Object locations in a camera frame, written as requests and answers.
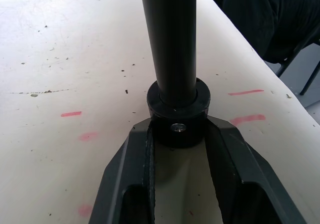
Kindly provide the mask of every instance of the red marker line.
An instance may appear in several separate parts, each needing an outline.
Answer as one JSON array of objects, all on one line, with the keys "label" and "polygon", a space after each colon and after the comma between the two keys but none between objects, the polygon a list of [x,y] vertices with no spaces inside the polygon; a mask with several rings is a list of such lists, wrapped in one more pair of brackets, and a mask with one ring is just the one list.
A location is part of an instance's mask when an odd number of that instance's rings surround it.
[{"label": "red marker line", "polygon": [[264,115],[248,115],[244,117],[238,117],[233,120],[230,120],[230,123],[234,126],[237,126],[243,122],[249,122],[249,121],[255,121],[255,120],[266,120],[266,117]]},{"label": "red marker line", "polygon": [[82,114],[82,111],[69,112],[69,113],[61,114],[61,117],[69,117],[69,116],[75,116],[75,115],[81,115],[81,114]]},{"label": "red marker line", "polygon": [[79,216],[82,216],[82,217],[88,217],[91,215],[92,209],[93,209],[92,205],[86,205],[86,204],[81,205],[78,208],[78,214],[79,214]]},{"label": "red marker line", "polygon": [[235,93],[228,93],[228,95],[246,95],[251,94],[255,92],[263,92],[264,90],[249,90],[249,91],[243,91],[243,92],[235,92]]},{"label": "red marker line", "polygon": [[79,136],[79,140],[89,141],[89,140],[95,139],[97,136],[98,136],[98,132],[88,132]]}]

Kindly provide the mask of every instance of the gray floor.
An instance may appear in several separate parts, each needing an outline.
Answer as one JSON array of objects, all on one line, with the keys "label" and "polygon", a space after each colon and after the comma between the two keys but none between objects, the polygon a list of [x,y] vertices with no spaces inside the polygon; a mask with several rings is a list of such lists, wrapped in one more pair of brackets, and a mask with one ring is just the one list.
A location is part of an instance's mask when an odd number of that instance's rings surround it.
[{"label": "gray floor", "polygon": [[[320,100],[320,73],[314,79],[305,95],[299,95],[319,61],[320,46],[310,45],[298,54],[280,78],[305,108]],[[267,65],[274,72],[280,67],[279,64],[267,63]]]}]

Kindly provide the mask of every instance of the black metal chair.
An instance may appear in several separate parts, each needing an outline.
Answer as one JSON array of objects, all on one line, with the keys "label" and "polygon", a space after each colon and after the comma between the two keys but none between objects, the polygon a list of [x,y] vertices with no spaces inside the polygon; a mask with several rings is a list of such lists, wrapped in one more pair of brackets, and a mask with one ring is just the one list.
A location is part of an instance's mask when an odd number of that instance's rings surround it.
[{"label": "black metal chair", "polygon": [[[281,64],[280,69],[276,72],[276,75],[280,78],[280,76],[284,73],[284,71],[288,68],[288,66],[291,64],[291,62],[295,59],[295,57],[303,48],[313,43],[320,46],[319,31],[320,23],[317,26],[315,26],[314,29],[309,33],[309,35],[307,35],[306,38],[300,43],[298,43],[296,46],[290,46],[288,44],[282,43],[278,45],[271,45],[272,47],[268,49],[263,59],[273,64]],[[311,74],[303,90],[300,92],[300,95],[304,95],[306,93],[306,91],[310,87],[311,83],[313,82],[319,71],[320,62]]]}]

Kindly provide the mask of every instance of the chair leg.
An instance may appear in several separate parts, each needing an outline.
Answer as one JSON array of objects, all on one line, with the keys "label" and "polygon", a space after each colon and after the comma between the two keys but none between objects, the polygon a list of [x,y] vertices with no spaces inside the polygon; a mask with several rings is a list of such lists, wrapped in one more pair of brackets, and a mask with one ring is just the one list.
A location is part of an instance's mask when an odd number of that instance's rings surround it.
[{"label": "chair leg", "polygon": [[278,78],[284,73],[284,71],[288,68],[288,65],[281,65],[280,69],[278,69],[276,75]]},{"label": "chair leg", "polygon": [[304,88],[300,92],[300,95],[304,95],[307,92],[308,88],[312,84],[313,80],[315,79],[315,77],[317,76],[319,71],[320,71],[320,62],[318,63],[318,65],[314,69],[313,73],[311,74],[310,78],[308,79],[307,83],[305,84]]}]

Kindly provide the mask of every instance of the metal screw head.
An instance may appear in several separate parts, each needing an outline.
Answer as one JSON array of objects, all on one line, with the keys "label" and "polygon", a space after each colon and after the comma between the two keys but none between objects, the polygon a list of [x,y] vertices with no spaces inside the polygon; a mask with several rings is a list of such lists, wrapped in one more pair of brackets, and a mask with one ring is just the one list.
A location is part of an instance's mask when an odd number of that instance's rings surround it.
[{"label": "metal screw head", "polygon": [[184,132],[186,130],[186,126],[184,124],[176,123],[173,124],[170,129],[174,132]]}]

